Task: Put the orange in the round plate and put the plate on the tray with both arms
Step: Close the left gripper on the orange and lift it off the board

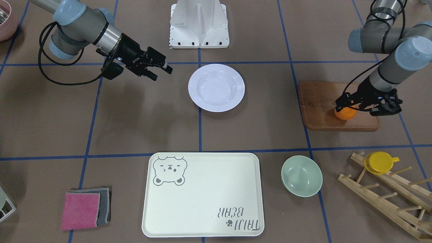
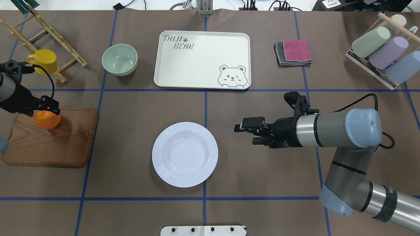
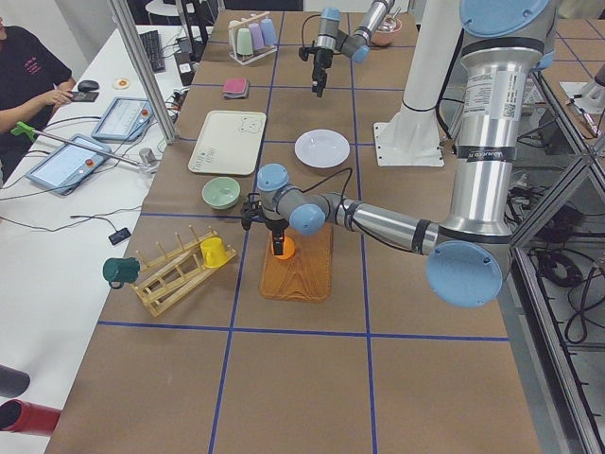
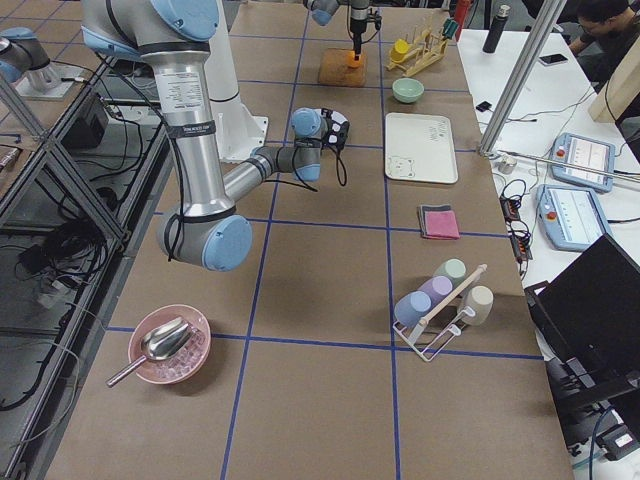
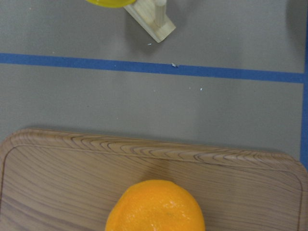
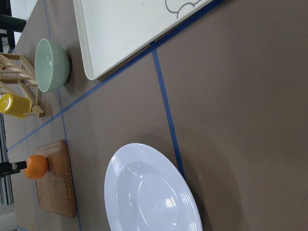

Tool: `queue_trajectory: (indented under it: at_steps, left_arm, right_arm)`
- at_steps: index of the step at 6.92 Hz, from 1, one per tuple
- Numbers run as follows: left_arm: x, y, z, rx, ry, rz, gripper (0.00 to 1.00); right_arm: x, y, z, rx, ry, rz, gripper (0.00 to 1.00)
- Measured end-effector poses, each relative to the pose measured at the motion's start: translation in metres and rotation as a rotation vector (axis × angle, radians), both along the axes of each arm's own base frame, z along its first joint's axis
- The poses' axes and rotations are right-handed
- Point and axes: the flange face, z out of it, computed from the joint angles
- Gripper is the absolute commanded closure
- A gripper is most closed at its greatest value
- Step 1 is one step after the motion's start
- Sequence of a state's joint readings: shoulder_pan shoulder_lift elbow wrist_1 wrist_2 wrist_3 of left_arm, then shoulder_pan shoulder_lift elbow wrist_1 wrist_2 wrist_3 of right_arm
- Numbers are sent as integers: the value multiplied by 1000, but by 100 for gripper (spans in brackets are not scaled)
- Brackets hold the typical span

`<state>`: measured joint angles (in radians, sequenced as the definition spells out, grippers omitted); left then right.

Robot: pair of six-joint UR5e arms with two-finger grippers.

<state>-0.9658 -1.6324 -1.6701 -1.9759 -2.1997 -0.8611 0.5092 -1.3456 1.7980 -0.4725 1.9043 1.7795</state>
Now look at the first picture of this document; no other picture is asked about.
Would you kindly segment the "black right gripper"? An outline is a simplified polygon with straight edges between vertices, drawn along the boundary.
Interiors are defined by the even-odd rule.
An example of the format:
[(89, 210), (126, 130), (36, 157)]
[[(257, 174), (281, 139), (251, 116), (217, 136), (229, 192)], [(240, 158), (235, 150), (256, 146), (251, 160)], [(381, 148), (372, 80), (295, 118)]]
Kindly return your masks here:
[(173, 68), (168, 65), (165, 55), (152, 47), (143, 51), (136, 41), (124, 33), (121, 34), (115, 49), (117, 49), (117, 55), (121, 58), (121, 62), (137, 76), (145, 76), (156, 81), (158, 76), (148, 70), (148, 67), (158, 67), (166, 73), (172, 74)]

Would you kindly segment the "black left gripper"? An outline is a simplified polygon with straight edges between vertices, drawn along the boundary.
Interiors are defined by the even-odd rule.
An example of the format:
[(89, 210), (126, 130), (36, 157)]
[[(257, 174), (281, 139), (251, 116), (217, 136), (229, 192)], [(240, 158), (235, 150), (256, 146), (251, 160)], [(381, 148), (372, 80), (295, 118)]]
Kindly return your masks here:
[(357, 91), (353, 94), (344, 92), (335, 100), (335, 111), (340, 112), (346, 107), (357, 111), (366, 111), (365, 108), (379, 102), (382, 97), (382, 92), (376, 89), (370, 80), (364, 80), (358, 85)]

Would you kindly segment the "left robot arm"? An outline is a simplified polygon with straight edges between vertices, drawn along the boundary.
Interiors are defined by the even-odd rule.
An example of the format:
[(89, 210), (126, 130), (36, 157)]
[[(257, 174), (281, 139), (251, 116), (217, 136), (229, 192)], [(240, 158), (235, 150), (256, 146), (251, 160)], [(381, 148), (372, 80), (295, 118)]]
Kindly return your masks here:
[(350, 33), (353, 52), (387, 54), (370, 67), (372, 71), (354, 93), (345, 89), (336, 99), (335, 112), (344, 108), (372, 116), (401, 112), (396, 87), (432, 59), (431, 21), (406, 28), (405, 0), (374, 0), (364, 26)]

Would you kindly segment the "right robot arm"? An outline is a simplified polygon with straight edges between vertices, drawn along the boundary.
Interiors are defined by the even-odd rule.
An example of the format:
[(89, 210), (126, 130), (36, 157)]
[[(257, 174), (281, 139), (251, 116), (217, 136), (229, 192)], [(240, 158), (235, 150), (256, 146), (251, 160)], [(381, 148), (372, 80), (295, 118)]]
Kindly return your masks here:
[(92, 9), (78, 0), (33, 0), (32, 4), (53, 14), (54, 21), (42, 30), (39, 36), (38, 67), (46, 80), (60, 85), (45, 74), (41, 58), (45, 56), (45, 42), (51, 53), (63, 60), (82, 57), (84, 48), (89, 44), (96, 46), (96, 52), (105, 61), (101, 73), (95, 78), (112, 80), (122, 74), (124, 68), (137, 76), (146, 76), (157, 80), (157, 75), (148, 67), (161, 68), (168, 74), (173, 69), (166, 62), (166, 57), (152, 47), (142, 50), (137, 42), (114, 26), (114, 16), (105, 8)]

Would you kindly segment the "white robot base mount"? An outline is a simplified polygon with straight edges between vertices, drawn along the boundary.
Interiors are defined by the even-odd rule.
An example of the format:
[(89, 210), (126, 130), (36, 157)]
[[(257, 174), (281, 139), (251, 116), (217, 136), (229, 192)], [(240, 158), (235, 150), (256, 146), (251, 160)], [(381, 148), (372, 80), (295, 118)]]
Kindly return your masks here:
[(170, 48), (228, 48), (226, 5), (219, 0), (179, 0), (171, 5)]

